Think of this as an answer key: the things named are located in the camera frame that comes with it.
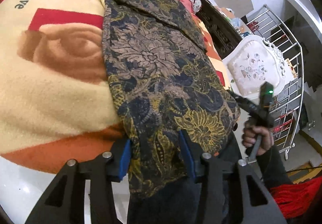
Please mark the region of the person's right hand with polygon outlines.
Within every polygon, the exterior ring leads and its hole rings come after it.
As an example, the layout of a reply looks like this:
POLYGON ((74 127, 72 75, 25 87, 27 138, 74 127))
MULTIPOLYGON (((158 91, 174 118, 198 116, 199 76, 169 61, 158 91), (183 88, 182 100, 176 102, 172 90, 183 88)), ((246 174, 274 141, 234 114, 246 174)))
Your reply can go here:
POLYGON ((244 147, 253 148, 259 137, 261 137, 261 142, 257 151, 257 156, 265 154, 274 145, 273 136, 268 128, 253 126, 249 123, 245 124, 244 133, 242 135, 242 144, 244 147))

